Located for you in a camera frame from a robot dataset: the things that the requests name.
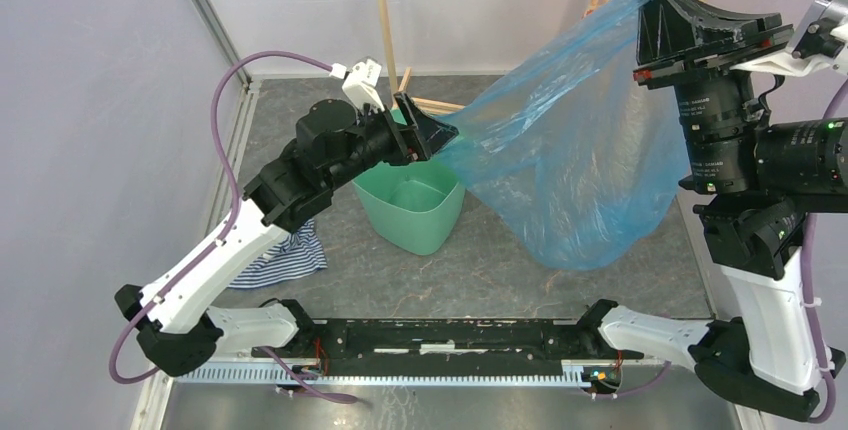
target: black and white robotic arm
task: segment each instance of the black and white robotic arm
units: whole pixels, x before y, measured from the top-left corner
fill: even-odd
[[[696,0],[651,0],[640,13],[634,78],[649,89],[673,87],[692,175],[686,190],[713,196],[696,206],[704,237],[741,308],[739,318],[674,320],[601,300],[579,332],[619,350],[683,366],[722,398],[808,421],[819,406],[822,371],[835,376],[845,354],[827,349],[811,330],[801,268],[804,222],[813,212],[848,212],[848,121],[823,119],[771,125],[766,93],[784,76],[829,68],[848,74],[848,0],[816,0],[798,32],[779,14],[743,15]],[[213,231],[174,269],[116,295],[132,319],[156,304],[136,328],[145,355],[169,375],[184,375],[213,355],[287,345],[310,322],[298,306],[221,309],[213,300],[254,259],[330,206],[333,191],[379,162],[427,160],[457,130],[395,95],[406,124],[396,124],[374,91],[380,67],[334,67],[353,106],[316,103],[296,125],[296,138],[245,188],[226,242]],[[753,93],[751,72],[774,74],[775,88]],[[165,298],[175,272],[202,249],[218,248]]]

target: green bucket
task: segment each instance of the green bucket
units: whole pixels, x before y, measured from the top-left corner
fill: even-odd
[[[403,122],[392,110],[395,121]],[[438,250],[453,230],[465,187],[447,167],[429,160],[403,167],[381,163],[353,180],[374,231],[416,255]]]

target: blue and white striped towel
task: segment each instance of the blue and white striped towel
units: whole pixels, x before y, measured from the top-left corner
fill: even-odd
[[[327,256],[315,234],[315,221],[309,220],[297,232],[248,265],[230,283],[230,288],[247,290],[267,287],[305,277],[325,268]]]

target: gray floor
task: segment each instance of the gray floor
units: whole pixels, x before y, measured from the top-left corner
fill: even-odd
[[[625,367],[625,387],[656,368]],[[355,405],[291,400],[270,386],[177,384],[163,429],[739,429],[733,406],[684,369],[660,385],[617,401],[592,402],[576,389],[328,387],[356,395]]]
[[[497,77],[413,77],[413,96],[467,104]],[[388,92],[381,92],[388,101]],[[239,180],[250,180],[294,136],[294,122],[316,101],[342,98],[330,79],[263,82]],[[255,291],[228,290],[216,304],[255,306],[296,298],[321,317],[578,317],[610,298],[635,310],[707,317],[709,309],[677,204],[660,227],[623,258],[591,272],[536,263],[498,216],[467,194],[462,214],[434,255],[409,254],[379,237],[350,186],[317,217],[330,268]]]

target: transparent plastic bag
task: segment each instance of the transparent plastic bag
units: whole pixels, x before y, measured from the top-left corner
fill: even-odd
[[[688,160],[671,89],[633,81],[639,8],[612,0],[443,121],[438,158],[542,264],[612,263],[659,225]]]

